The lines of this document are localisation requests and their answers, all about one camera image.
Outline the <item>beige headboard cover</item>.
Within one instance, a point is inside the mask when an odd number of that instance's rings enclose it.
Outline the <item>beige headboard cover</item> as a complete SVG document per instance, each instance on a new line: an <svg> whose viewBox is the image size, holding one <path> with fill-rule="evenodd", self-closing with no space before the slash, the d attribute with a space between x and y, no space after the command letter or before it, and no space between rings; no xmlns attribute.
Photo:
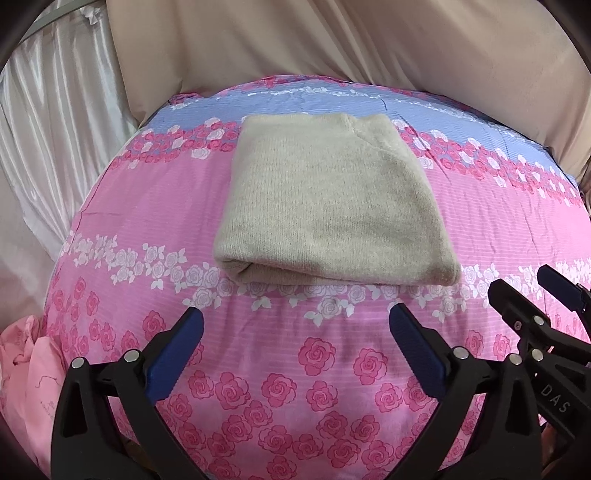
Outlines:
<svg viewBox="0 0 591 480"><path fill-rule="evenodd" d="M590 165L590 73L537 1L111 1L107 13L139 121L176 93L321 75L447 96L578 180Z"/></svg>

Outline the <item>pink crumpled cloth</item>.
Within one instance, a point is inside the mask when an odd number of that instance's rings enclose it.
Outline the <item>pink crumpled cloth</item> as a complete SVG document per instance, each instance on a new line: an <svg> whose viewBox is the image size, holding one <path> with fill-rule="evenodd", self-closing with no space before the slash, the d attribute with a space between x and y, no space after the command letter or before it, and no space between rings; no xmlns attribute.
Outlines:
<svg viewBox="0 0 591 480"><path fill-rule="evenodd" d="M44 473L50 470L54 417L65 378L56 343L41 334L35 316L1 333L1 414L25 453Z"/></svg>

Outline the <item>white satin curtain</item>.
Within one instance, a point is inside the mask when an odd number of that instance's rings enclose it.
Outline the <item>white satin curtain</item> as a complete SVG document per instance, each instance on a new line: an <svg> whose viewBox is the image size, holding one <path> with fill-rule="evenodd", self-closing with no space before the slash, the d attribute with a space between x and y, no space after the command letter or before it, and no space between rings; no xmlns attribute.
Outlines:
<svg viewBox="0 0 591 480"><path fill-rule="evenodd" d="M1 323L43 309L71 221L135 132L103 1L53 1L1 70Z"/></svg>

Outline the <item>cream knitted sweater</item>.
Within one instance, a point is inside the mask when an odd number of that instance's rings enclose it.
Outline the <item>cream knitted sweater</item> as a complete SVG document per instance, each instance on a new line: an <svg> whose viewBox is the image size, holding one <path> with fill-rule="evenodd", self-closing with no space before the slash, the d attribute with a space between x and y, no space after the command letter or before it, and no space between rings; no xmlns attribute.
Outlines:
<svg viewBox="0 0 591 480"><path fill-rule="evenodd" d="M451 286L460 277L424 168L383 114L246 118L213 255L241 283Z"/></svg>

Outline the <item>pink floral bed sheet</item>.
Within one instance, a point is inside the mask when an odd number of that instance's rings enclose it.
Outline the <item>pink floral bed sheet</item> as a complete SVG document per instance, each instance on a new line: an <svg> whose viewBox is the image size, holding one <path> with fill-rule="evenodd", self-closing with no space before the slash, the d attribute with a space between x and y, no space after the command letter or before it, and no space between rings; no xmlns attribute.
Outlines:
<svg viewBox="0 0 591 480"><path fill-rule="evenodd" d="M329 112L391 119L431 182L457 285L238 286L214 265L245 116ZM435 95L274 76L176 95L116 154L62 247L45 326L66 360L100 363L197 307L204 337L158 408L198 466L216 479L381 479L436 406L390 335L389 310L404 302L450 344L501 360L517 336L487 290L503 279L584 338L539 286L544 264L590 281L585 204L543 147Z"/></svg>

